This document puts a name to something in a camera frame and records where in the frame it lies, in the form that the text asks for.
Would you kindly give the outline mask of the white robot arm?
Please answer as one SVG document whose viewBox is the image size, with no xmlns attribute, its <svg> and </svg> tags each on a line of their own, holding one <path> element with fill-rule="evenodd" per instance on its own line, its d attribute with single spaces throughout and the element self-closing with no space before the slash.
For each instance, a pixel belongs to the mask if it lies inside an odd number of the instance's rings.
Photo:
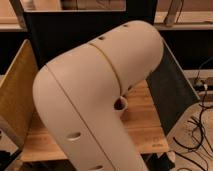
<svg viewBox="0 0 213 171">
<path fill-rule="evenodd" d="M 77 171 L 148 171 L 114 104 L 162 57 L 157 29 L 136 20 L 59 55 L 38 72 L 35 107 Z"/>
</svg>

